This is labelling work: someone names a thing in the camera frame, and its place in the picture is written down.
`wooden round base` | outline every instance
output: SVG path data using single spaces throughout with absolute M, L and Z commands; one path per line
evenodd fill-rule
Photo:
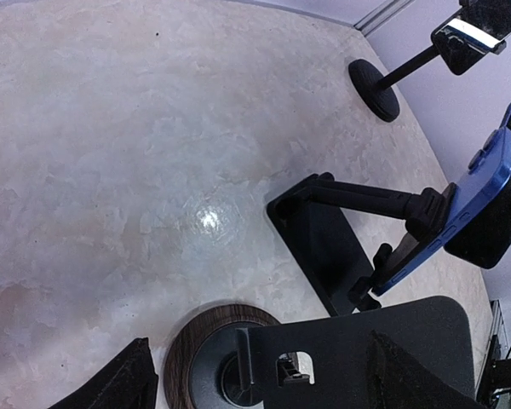
M 170 409 L 204 409 L 195 406 L 190 394 L 190 371 L 195 356 L 210 335 L 242 322 L 261 326 L 279 324 L 270 314 L 258 308 L 230 304 L 204 311 L 183 327 L 170 345 L 164 363 L 164 393 Z

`black phone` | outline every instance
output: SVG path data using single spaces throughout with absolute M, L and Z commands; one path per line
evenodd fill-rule
M 511 130 L 511 111 L 504 119 Z M 511 245 L 511 177 L 503 190 L 446 245 L 445 251 L 481 268 L 493 268 Z
M 511 0 L 478 0 L 462 7 L 431 35 L 449 69 L 462 75 L 481 58 L 505 48 L 511 34 Z

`black rectangular base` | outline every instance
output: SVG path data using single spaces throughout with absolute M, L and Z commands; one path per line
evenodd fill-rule
M 277 204 L 299 192 L 316 174 L 296 184 L 267 205 L 267 214 L 331 316 L 351 314 L 347 294 L 373 267 L 342 210 L 302 202 L 293 214 L 280 214 Z

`wall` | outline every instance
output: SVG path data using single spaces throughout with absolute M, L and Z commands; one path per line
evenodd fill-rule
M 244 3 L 255 3 L 288 9 L 301 14 L 310 14 L 323 17 L 327 20 L 334 20 L 341 23 L 354 25 L 363 19 L 368 13 L 376 9 L 384 0 L 269 0 L 250 1 L 241 0 Z
M 388 69 L 430 45 L 431 31 L 459 8 L 452 0 L 416 0 L 368 39 Z M 500 123 L 511 101 L 511 37 L 501 55 L 487 55 L 461 77 L 435 59 L 400 83 L 449 180 L 455 180 Z M 511 343 L 511 248 L 484 273 L 491 298 L 502 303 Z

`electronic device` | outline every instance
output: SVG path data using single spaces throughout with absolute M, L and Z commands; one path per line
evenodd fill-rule
M 433 253 L 465 228 L 508 183 L 511 176 L 511 130 L 501 126 L 492 132 L 482 149 L 468 165 L 466 173 L 456 184 L 449 215 L 445 226 L 423 251 L 412 257 L 399 269 L 394 259 L 387 261 L 386 281 L 377 284 L 373 292 L 378 296 L 392 288 Z
M 506 393 L 511 393 L 511 358 L 487 360 L 477 391 L 477 401 L 492 407 L 496 398 Z
M 511 104 L 501 128 L 511 130 Z M 493 268 L 510 245 L 511 177 L 497 197 L 445 245 L 445 250 L 481 268 Z
M 433 46 L 456 75 L 464 74 L 488 53 L 501 53 L 511 34 L 511 0 L 470 3 L 431 35 Z

